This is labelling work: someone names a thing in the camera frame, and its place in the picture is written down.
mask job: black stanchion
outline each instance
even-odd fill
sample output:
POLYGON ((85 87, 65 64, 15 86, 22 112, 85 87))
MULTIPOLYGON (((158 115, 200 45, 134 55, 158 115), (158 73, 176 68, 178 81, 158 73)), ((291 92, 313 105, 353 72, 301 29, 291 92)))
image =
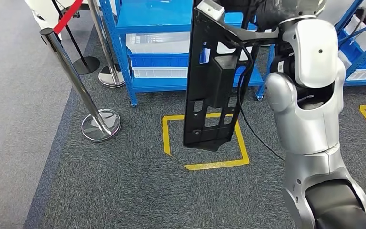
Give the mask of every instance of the black stanchion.
POLYGON ((83 135, 95 142, 102 142, 115 136, 121 127, 120 116, 114 110, 97 109, 54 30, 45 28, 40 31, 40 35, 46 45, 50 47, 52 53, 58 58, 73 88, 90 113, 82 122, 83 135))
MULTIPOLYGON (((54 7, 57 10, 58 15, 61 19, 63 17, 63 14, 62 14, 60 8, 58 7, 56 0, 51 0, 51 1, 54 4, 54 7)), ((97 59, 96 57, 93 57, 93 56, 84 57, 81 50, 79 49, 79 46, 76 43, 75 38, 73 37, 73 34, 72 34, 70 28, 68 27, 68 25, 65 25, 65 29, 67 30, 67 32, 72 40, 72 43, 75 46, 76 51, 78 52, 78 54, 80 56, 80 58, 77 59, 73 63, 73 66, 75 67, 76 71, 81 75, 85 75, 85 74, 94 72, 96 69, 99 68, 99 65, 100 65, 99 59, 97 59)))

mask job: gray floor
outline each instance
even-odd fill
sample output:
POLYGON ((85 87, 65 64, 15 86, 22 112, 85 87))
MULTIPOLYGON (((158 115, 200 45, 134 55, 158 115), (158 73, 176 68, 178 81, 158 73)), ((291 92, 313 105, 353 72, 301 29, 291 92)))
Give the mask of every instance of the gray floor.
MULTIPOLYGON (((103 59, 100 50, 91 48, 98 45, 93 32, 87 53, 103 59)), ((235 137, 216 153, 184 148, 183 123, 172 121, 168 126, 174 157, 164 153, 161 120, 184 114, 184 92, 139 94, 138 107, 131 108, 125 88, 104 88, 89 76, 84 83, 98 107, 118 111, 122 129, 107 142, 84 139, 80 121, 86 109, 80 101, 72 103, 76 95, 71 94, 68 103, 75 108, 64 113, 68 132, 60 131, 62 142, 53 143, 62 147, 50 152, 25 229, 295 228, 280 191, 283 163, 241 118, 250 164, 189 171, 183 165, 238 159, 240 152, 235 137)), ((244 110, 255 131, 283 154, 268 104, 254 101, 253 93, 249 91, 244 110)), ((346 165, 366 192, 366 120, 361 104, 366 104, 366 87, 346 88, 340 141, 346 165)))
MULTIPOLYGON (((81 17, 70 27, 83 49, 87 44, 85 52, 104 63, 97 35, 87 42, 90 17, 81 17)), ((87 75, 97 106, 116 109, 122 130, 104 143, 84 139, 80 125, 87 111, 74 92, 68 97, 70 85, 38 31, 23 1, 0 1, 0 229, 294 228, 280 194, 283 164, 241 120, 249 165, 186 170, 182 164, 240 153, 235 137, 218 153, 182 148, 181 121, 169 124, 174 157, 163 152, 161 119, 184 113, 184 92, 139 94, 132 109, 125 88, 104 88, 97 72, 87 75)), ((366 192, 361 104, 366 87, 346 88, 340 126, 345 163, 366 192)), ((282 154, 266 101, 253 101, 249 92, 244 109, 282 154)))
MULTIPOLYGON (((90 15, 70 27, 83 51, 90 15)), ((22 228, 71 89, 39 31, 24 1, 0 0, 0 229, 22 228)))

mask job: storage bin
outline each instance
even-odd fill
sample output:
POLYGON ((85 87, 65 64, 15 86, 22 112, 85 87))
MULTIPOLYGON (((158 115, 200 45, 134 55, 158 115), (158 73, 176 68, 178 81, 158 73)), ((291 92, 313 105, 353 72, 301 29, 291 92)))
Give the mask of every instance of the storage bin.
MULTIPOLYGON (((187 78, 187 67, 132 67, 135 78, 187 78)), ((235 76, 244 71, 239 67, 235 76)))
POLYGON ((189 54, 129 54, 132 67, 187 67, 189 54))
MULTIPOLYGON (((341 30, 339 34, 339 40, 350 35, 358 23, 359 18, 353 15, 350 23, 343 30, 341 30)), ((364 27, 365 25, 361 23, 359 29, 364 27)), ((350 38, 343 45, 340 46, 340 51, 347 58, 347 61, 349 62, 354 62, 359 56, 361 56, 361 54, 365 50, 366 50, 366 31, 357 35, 354 38, 350 38)), ((366 60, 358 68, 366 70, 366 60)))
MULTIPOLYGON (((342 62, 345 65, 346 69, 351 66, 351 62, 348 60, 348 58, 346 57, 346 55, 342 51, 339 51, 339 58, 342 60, 342 62)), ((366 80, 366 69, 364 69, 364 68, 363 69, 361 69, 361 68, 356 69, 351 74, 351 76, 349 76, 346 80, 347 81, 366 80)))
POLYGON ((189 53, 190 32, 127 34, 126 46, 132 54, 189 53))

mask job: stanchion post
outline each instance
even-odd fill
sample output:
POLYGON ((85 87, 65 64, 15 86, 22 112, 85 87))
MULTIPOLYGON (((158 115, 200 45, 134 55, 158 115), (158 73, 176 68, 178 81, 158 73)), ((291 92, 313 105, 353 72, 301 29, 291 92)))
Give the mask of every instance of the stanchion post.
MULTIPOLYGON (((60 17, 60 19, 62 19, 63 14, 60 10, 60 8, 58 7, 57 1, 56 0, 51 0, 55 9, 58 12, 58 15, 60 17)), ((73 66, 75 67, 75 69, 77 70, 77 72, 81 75, 85 75, 85 74, 89 74, 94 72, 96 69, 99 68, 100 66, 100 61, 99 59, 97 59, 96 57, 93 56, 87 56, 84 57, 81 50, 79 49, 78 44, 76 43, 75 38, 73 37, 73 34, 70 30, 70 28, 68 27, 68 25, 65 25, 65 29, 67 30, 73 45, 75 46, 76 51, 78 52, 80 58, 77 59, 74 63, 73 66)))
POLYGON ((124 78, 121 72, 117 72, 112 57, 112 50, 106 36, 106 28, 103 20, 100 17, 99 6, 96 0, 88 0, 89 10, 92 14, 93 23, 96 27, 97 34, 99 35, 99 41, 102 45, 104 56, 106 57, 107 66, 104 67, 99 73, 99 81, 106 87, 116 88, 125 84, 124 78))
POLYGON ((79 94, 90 113, 82 123, 83 135, 96 142, 105 141, 116 135, 121 126, 119 115, 110 109, 97 109, 54 30, 52 28, 42 29, 40 35, 57 57, 74 90, 79 94))

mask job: red rope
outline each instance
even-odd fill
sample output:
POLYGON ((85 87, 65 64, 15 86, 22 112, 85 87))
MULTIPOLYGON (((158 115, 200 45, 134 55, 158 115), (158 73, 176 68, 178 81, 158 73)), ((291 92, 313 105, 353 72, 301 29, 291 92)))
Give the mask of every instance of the red rope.
POLYGON ((54 27, 54 32, 56 34, 60 33, 61 30, 67 25, 72 16, 78 11, 79 7, 82 5, 83 0, 76 0, 72 6, 66 11, 64 16, 58 22, 58 24, 54 27))

